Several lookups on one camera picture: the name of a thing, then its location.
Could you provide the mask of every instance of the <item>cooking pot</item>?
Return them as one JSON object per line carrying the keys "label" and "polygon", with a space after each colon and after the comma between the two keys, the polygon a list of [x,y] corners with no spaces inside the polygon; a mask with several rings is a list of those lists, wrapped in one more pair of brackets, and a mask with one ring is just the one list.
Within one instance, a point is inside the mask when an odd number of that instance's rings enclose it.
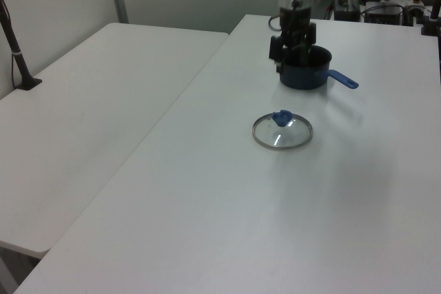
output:
{"label": "cooking pot", "polygon": [[278,71],[280,81],[284,85],[297,90],[312,90],[325,84],[328,77],[332,77],[350,89],[358,87],[357,82],[336,70],[329,69],[332,55],[327,49],[317,45],[311,46],[306,66],[300,64],[301,51],[301,48],[294,48],[283,60]]}

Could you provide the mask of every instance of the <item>table surface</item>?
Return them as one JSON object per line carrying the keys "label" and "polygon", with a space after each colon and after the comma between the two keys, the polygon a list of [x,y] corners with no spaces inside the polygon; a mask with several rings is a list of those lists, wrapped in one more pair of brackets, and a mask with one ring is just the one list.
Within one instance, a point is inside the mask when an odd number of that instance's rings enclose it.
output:
{"label": "table surface", "polygon": [[226,34],[113,23],[0,102],[0,246],[42,257]]}
{"label": "table surface", "polygon": [[[359,82],[280,84],[267,17],[246,16],[20,286],[24,293],[439,293],[436,39],[318,21]],[[312,141],[253,122],[289,109]]]}

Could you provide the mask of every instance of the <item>blue lid knob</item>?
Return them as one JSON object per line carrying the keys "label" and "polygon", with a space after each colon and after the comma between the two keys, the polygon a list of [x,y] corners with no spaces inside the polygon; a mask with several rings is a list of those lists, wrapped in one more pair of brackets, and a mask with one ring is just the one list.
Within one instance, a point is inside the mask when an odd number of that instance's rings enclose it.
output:
{"label": "blue lid knob", "polygon": [[280,110],[278,113],[274,112],[271,116],[274,122],[279,127],[286,127],[294,118],[294,115],[289,110]]}

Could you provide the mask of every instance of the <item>lid rim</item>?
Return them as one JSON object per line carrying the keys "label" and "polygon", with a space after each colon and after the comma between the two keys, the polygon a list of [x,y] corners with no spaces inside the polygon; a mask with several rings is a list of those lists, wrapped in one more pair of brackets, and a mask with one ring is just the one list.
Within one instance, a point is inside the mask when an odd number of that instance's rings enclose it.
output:
{"label": "lid rim", "polygon": [[261,122],[263,122],[264,120],[272,119],[272,114],[273,114],[273,113],[271,113],[271,114],[266,114],[266,115],[264,115],[264,116],[261,116],[261,117],[258,118],[258,119],[256,120],[256,122],[254,122],[254,124],[253,124],[253,128],[252,128],[252,136],[253,136],[254,140],[255,140],[260,146],[266,147],[266,148],[268,148],[268,149],[273,149],[273,150],[294,149],[294,148],[297,148],[297,147],[302,147],[302,146],[306,145],[307,143],[309,143],[309,142],[312,140],[312,137],[313,137],[313,135],[314,135],[314,131],[313,131],[313,129],[312,129],[312,125],[311,125],[311,123],[310,123],[306,118],[304,118],[304,117],[302,117],[302,116],[300,116],[300,115],[297,115],[297,114],[294,114],[294,113],[293,113],[293,118],[298,119],[298,120],[301,120],[301,121],[307,126],[307,128],[309,129],[309,137],[308,137],[308,139],[305,140],[305,141],[303,141],[303,142],[301,142],[300,144],[293,145],[293,146],[280,146],[280,147],[277,147],[277,146],[268,145],[267,143],[264,143],[263,141],[261,141],[261,140],[256,136],[256,128],[257,128],[257,126],[258,126]]}

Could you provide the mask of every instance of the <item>glass lid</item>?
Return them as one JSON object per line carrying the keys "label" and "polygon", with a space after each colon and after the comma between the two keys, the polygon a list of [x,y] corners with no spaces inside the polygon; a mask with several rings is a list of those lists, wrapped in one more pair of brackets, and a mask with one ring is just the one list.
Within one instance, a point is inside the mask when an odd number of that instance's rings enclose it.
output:
{"label": "glass lid", "polygon": [[280,110],[259,118],[253,125],[253,137],[271,149],[295,148],[312,139],[312,126],[306,118]]}

